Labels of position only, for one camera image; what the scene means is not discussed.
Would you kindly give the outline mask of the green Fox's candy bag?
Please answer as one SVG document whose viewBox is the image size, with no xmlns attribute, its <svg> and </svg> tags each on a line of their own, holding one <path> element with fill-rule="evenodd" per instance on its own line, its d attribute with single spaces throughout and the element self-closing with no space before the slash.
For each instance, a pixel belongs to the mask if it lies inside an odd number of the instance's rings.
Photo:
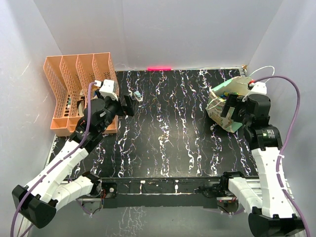
<svg viewBox="0 0 316 237">
<path fill-rule="evenodd" d="M 224 92 L 220 97 L 222 98 L 222 99 L 227 99 L 227 97 L 229 96 L 229 92 Z"/>
</svg>

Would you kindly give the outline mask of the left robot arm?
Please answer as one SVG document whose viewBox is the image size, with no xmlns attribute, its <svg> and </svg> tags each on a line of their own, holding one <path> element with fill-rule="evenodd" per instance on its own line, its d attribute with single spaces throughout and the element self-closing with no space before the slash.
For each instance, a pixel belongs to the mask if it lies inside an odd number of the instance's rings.
<svg viewBox="0 0 316 237">
<path fill-rule="evenodd" d="M 128 94 L 124 99 L 124 105 L 109 96 L 90 100 L 74 132 L 52 162 L 28 184 L 13 189 L 17 211 L 37 228 L 48 225 L 59 209 L 75 199 L 100 196 L 101 178 L 91 172 L 83 173 L 66 185 L 62 182 L 100 143 L 115 116 L 134 115 L 134 100 Z"/>
</svg>

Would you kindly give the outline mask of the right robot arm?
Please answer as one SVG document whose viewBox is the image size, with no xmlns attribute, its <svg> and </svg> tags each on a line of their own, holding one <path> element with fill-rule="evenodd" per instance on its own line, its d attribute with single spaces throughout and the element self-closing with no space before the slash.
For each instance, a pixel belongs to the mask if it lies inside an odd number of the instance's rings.
<svg viewBox="0 0 316 237">
<path fill-rule="evenodd" d="M 261 195 L 257 195 L 241 172 L 224 172 L 220 190 L 234 195 L 248 214 L 255 237 L 289 237 L 305 231 L 303 217 L 292 203 L 280 169 L 282 141 L 279 130 L 269 124 L 271 101 L 262 94 L 230 94 L 222 117 L 233 108 L 232 119 L 241 122 L 258 169 Z"/>
</svg>

